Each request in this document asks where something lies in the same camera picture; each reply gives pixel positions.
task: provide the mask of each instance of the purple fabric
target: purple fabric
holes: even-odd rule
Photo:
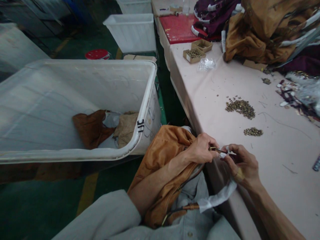
[[[312,76],[320,76],[320,45],[306,47],[291,62],[275,68],[274,71],[282,74],[290,71],[303,71]]]
[[[197,1],[196,5],[194,6],[197,16],[202,20],[210,20],[210,23],[203,23],[199,21],[194,24],[194,27],[204,30],[208,34],[206,38],[211,38],[214,35],[220,36],[225,22],[231,17],[232,11],[240,2],[241,0],[222,0],[216,2],[214,0]],[[218,4],[218,8],[215,11],[208,12],[209,4]]]

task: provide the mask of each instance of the metal tool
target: metal tool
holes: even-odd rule
[[[218,148],[216,148],[216,147],[209,147],[209,149],[208,149],[209,151],[216,151],[216,152],[218,152],[218,153],[225,153],[225,154],[228,154],[228,152],[224,152],[224,151],[221,151],[221,150],[219,150]]]

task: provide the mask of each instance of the right hand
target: right hand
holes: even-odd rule
[[[242,145],[230,144],[229,150],[237,154],[235,156],[236,163],[229,155],[222,159],[222,161],[228,164],[235,180],[247,190],[254,190],[256,187],[259,187],[261,182],[256,157],[249,153]]]

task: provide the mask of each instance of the red board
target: red board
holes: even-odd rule
[[[194,14],[160,17],[161,25],[170,44],[194,42],[201,39],[191,32],[191,26],[196,20]]]

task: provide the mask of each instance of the yellow floor line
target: yellow floor line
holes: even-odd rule
[[[121,49],[120,49],[120,48],[118,48],[118,50],[117,50],[117,54],[116,54],[116,60],[121,59],[121,57],[122,57],[122,52],[121,52]]]
[[[69,37],[67,37],[65,40],[63,40],[62,43],[54,50],[54,52],[50,55],[51,58],[56,58],[58,53],[67,45],[67,43],[72,39],[72,36],[75,35],[78,32],[78,29],[74,30],[72,33],[70,33]]]
[[[93,203],[99,173],[94,173],[86,177],[83,184],[77,215],[79,216],[87,207]]]

